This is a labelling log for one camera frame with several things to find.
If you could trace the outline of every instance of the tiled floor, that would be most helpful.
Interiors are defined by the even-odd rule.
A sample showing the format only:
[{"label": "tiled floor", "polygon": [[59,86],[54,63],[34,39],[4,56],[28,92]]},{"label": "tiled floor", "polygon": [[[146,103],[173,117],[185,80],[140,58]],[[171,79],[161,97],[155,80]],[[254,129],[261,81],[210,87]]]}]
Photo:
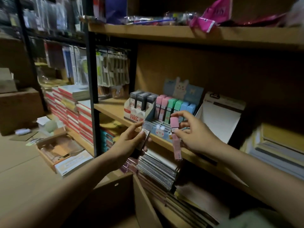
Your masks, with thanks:
[{"label": "tiled floor", "polygon": [[[33,138],[41,137],[37,133]],[[61,178],[39,156],[34,145],[0,135],[0,217]]]}]

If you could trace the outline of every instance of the silver notebook stack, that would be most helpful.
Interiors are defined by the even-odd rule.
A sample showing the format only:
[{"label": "silver notebook stack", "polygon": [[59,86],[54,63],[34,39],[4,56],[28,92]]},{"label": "silver notebook stack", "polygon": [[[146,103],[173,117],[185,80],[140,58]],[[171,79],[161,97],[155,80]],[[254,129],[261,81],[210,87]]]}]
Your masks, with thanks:
[{"label": "silver notebook stack", "polygon": [[136,167],[167,190],[172,189],[178,173],[176,164],[151,150],[148,150],[144,156],[139,158]]}]

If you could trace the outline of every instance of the open cardboard box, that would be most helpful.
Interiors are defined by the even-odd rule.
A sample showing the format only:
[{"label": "open cardboard box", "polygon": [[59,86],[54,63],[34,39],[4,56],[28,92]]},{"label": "open cardboard box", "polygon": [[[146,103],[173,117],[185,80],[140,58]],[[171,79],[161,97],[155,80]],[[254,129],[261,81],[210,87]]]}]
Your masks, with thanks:
[{"label": "open cardboard box", "polygon": [[50,160],[48,158],[48,156],[46,154],[43,153],[43,151],[41,151],[41,148],[43,148],[44,145],[48,145],[48,144],[54,144],[56,143],[56,140],[57,138],[59,137],[68,137],[68,134],[67,134],[67,131],[63,131],[63,132],[60,132],[54,136],[51,136],[51,137],[48,137],[48,138],[44,138],[44,139],[41,139],[40,141],[38,141],[36,143],[36,148],[40,154],[40,156],[45,160],[45,162],[47,163],[47,165],[49,167],[51,167],[51,169],[56,172],[56,168],[55,168],[55,165],[63,160],[66,160],[67,158],[69,158],[71,155],[69,153],[69,147],[66,146],[66,144],[62,144],[62,145],[56,145],[55,146],[55,149],[53,150],[53,152],[55,151],[55,153],[57,153],[58,155],[61,155],[63,156],[62,159],[56,161],[56,162],[53,162],[52,160]]},{"label": "open cardboard box", "polygon": [[136,175],[98,184],[62,227],[161,228]]}]

